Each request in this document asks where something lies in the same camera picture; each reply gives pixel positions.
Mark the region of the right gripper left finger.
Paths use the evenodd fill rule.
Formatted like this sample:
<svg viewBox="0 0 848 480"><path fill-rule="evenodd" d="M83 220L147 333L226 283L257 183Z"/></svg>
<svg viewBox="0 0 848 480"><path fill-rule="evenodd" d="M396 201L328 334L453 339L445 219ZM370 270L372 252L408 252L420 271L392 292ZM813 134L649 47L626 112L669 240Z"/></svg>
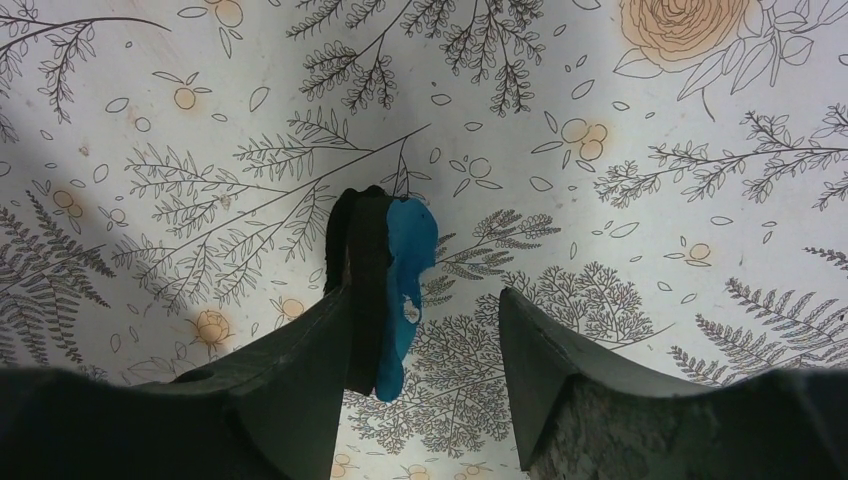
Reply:
<svg viewBox="0 0 848 480"><path fill-rule="evenodd" d="M350 351L349 294L169 383L1 373L5 479L326 479Z"/></svg>

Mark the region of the blue and black eraser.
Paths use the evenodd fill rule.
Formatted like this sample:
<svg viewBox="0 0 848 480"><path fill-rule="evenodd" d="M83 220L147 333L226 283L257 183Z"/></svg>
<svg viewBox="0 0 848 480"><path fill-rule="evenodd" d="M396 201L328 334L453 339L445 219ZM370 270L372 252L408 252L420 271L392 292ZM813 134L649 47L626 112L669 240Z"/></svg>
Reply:
<svg viewBox="0 0 848 480"><path fill-rule="evenodd" d="M346 389L382 402L403 390L403 361L422 318L420 277L434 267L438 225L415 198L389 195L377 185L345 189L326 226L325 293L351 294L352 339Z"/></svg>

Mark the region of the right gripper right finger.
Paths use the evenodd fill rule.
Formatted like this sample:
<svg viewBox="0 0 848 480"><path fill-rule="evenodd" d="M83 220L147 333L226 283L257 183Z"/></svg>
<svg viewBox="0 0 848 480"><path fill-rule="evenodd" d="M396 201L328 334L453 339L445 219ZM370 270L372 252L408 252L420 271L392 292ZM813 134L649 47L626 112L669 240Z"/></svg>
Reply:
<svg viewBox="0 0 848 480"><path fill-rule="evenodd" d="M519 464L534 479L847 475L843 370L702 386L572 332L508 287L498 324Z"/></svg>

